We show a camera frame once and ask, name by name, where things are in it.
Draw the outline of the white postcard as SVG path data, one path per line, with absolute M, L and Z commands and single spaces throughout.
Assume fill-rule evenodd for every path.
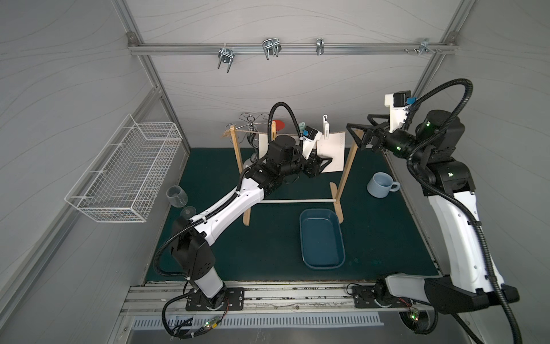
M 327 165 L 322 173 L 343 171 L 345 165 L 345 138 L 344 132 L 331 133 L 328 138 L 317 142 L 317 154 L 324 158 L 332 158 L 332 162 Z

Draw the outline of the white clothespin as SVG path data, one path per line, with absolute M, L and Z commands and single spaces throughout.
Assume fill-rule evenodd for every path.
M 328 114 L 324 114 L 322 119 L 323 119 L 323 123 L 322 123 L 323 137 L 325 140 L 328 140 L 330 135 L 330 124 L 328 121 Z

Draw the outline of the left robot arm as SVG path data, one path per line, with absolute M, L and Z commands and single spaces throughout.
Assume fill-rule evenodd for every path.
M 331 157 L 320 156 L 314 150 L 305 156 L 305 142 L 303 138 L 296 143 L 286 135 L 270 141 L 265 155 L 241 172 L 234 190 L 192 219 L 175 223 L 176 237 L 168 245 L 170 254 L 186 279 L 211 303 L 220 302 L 226 292 L 211 249 L 223 231 L 278 189 L 286 177 L 304 174 L 313 178 L 332 163 Z

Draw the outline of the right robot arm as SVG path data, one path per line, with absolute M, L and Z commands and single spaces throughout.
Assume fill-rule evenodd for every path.
M 474 180 L 468 167 L 452 157 L 464 124 L 454 118 L 441 137 L 413 153 L 418 143 L 441 129 L 450 117 L 448 111 L 431 110 L 414 134 L 402 129 L 389 132 L 388 115 L 369 115 L 367 125 L 346 126 L 359 149 L 384 149 L 402 159 L 412 156 L 412 169 L 425 180 L 421 188 L 437 216 L 451 266 L 450 274 L 441 277 L 384 276 L 374 291 L 381 302 L 412 299 L 442 314 L 473 312 L 500 303 L 486 269 L 487 247 L 480 245 L 474 228 L 479 222 Z

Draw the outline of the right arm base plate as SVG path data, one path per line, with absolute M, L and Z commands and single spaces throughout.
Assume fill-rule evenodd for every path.
M 409 308 L 407 302 L 392 296 L 384 287 L 378 285 L 351 283 L 347 286 L 346 293 L 352 298 L 357 309 Z

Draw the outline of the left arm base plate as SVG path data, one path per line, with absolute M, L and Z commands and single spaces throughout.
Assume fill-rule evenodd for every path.
M 186 311 L 243 310 L 244 294 L 244 288 L 223 287 L 212 298 L 208 298 L 199 290 L 188 297 Z

